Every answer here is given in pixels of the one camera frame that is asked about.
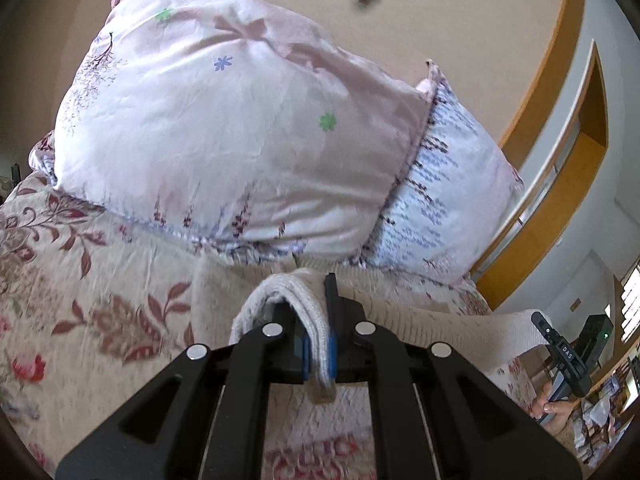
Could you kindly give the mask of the person's right hand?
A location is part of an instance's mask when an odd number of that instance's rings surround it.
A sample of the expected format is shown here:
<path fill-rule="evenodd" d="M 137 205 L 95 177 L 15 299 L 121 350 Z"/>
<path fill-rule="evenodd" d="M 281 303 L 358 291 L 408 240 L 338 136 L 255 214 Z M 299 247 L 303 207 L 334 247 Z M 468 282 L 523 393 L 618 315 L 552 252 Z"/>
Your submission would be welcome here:
<path fill-rule="evenodd" d="M 546 382 L 542 389 L 537 393 L 536 398 L 527 408 L 527 413 L 533 418 L 540 419 L 547 415 L 544 429 L 548 431 L 552 437 L 557 437 L 570 420 L 570 415 L 574 412 L 579 399 L 571 396 L 567 400 L 551 401 L 550 396 L 553 392 L 553 382 Z"/>

